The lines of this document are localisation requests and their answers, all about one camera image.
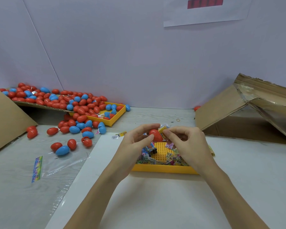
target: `table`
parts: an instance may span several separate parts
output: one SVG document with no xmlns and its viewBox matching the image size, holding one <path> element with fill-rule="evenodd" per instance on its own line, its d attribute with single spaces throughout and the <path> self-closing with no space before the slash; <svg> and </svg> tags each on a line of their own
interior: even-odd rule
<svg viewBox="0 0 286 229">
<path fill-rule="evenodd" d="M 80 141 L 81 134 L 71 136 L 59 132 L 53 137 L 48 137 L 46 130 L 56 126 L 63 119 L 64 113 L 37 108 L 23 109 L 39 124 L 39 134 L 32 141 L 28 141 L 24 135 L 0 151 L 0 229 L 44 229 L 85 162 L 71 165 L 31 183 L 36 157 L 47 154 L 54 142 L 66 144 L 70 138 Z M 122 115 L 112 127 L 107 127 L 107 131 L 130 131 L 140 124 L 147 123 L 194 126 L 194 111 L 131 108 L 131 111 Z M 94 145 L 99 137 L 94 137 Z M 93 147 L 86 149 L 81 146 L 80 152 L 87 153 L 88 156 Z"/>
</svg>

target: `light purple wall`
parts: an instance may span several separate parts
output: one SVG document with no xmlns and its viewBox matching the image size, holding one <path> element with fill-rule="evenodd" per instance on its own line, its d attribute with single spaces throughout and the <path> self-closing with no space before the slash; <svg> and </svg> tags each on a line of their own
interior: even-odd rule
<svg viewBox="0 0 286 229">
<path fill-rule="evenodd" d="M 23 0 L 0 0 L 0 88 L 61 88 Z"/>
<path fill-rule="evenodd" d="M 239 72 L 286 86 L 286 0 L 253 0 L 245 20 L 168 28 L 163 0 L 24 2 L 64 89 L 192 108 Z"/>
</svg>

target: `colorful sticker strip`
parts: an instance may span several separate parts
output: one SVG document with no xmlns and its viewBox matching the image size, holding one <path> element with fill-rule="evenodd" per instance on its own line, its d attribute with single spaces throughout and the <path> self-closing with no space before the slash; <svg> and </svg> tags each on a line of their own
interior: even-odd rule
<svg viewBox="0 0 286 229">
<path fill-rule="evenodd" d="M 41 177 L 42 156 L 35 159 L 32 183 L 40 180 Z"/>
</svg>

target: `cardboard box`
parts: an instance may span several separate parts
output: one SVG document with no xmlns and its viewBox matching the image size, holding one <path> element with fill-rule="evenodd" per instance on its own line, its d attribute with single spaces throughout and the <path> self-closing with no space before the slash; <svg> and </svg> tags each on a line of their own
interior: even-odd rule
<svg viewBox="0 0 286 229">
<path fill-rule="evenodd" d="M 286 144 L 286 88 L 239 74 L 195 120 L 206 135 Z"/>
<path fill-rule="evenodd" d="M 0 148 L 37 125 L 21 108 L 0 92 Z"/>
</svg>

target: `yellow pegboard tray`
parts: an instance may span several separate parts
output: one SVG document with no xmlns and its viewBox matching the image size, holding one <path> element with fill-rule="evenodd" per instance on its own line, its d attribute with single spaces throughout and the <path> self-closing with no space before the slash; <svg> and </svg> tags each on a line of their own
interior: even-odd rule
<svg viewBox="0 0 286 229">
<path fill-rule="evenodd" d="M 97 118 L 97 117 L 90 117 L 87 116 L 87 119 L 92 120 L 92 121 L 99 121 L 99 122 L 103 122 L 105 125 L 107 126 L 112 126 L 123 114 L 124 112 L 126 112 L 126 106 L 125 104 L 116 104 L 117 106 L 122 106 L 122 109 L 120 111 L 118 111 L 114 117 L 112 117 L 110 120 L 106 120 L 106 119 L 102 119 L 102 118 Z M 107 110 L 101 110 L 100 114 L 103 114 L 104 112 L 111 112 L 111 111 L 107 111 Z"/>
<path fill-rule="evenodd" d="M 157 153 L 152 158 L 160 162 L 166 162 L 166 154 L 172 151 L 166 148 L 165 145 L 166 142 L 156 142 Z M 198 174 L 192 167 L 180 165 L 135 164 L 132 171 Z"/>
</svg>

